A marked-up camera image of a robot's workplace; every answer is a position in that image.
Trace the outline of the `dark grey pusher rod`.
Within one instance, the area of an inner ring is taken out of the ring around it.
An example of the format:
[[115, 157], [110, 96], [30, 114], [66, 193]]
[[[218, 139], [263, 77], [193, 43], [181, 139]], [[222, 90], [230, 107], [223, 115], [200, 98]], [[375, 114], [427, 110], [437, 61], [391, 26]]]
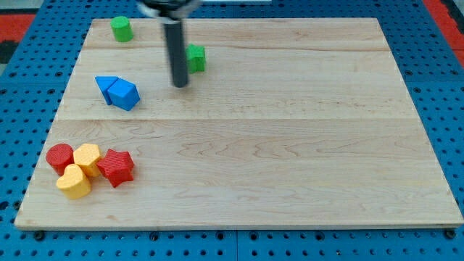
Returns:
[[164, 32], [172, 84], [183, 88], [189, 83], [189, 71], [182, 21], [164, 24]]

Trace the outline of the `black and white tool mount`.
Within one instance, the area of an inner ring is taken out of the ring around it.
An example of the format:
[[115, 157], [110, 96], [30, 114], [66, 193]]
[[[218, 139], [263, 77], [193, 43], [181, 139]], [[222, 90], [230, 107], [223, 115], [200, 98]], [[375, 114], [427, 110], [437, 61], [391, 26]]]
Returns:
[[201, 5], [201, 0], [136, 0], [140, 12], [151, 18], [187, 18]]

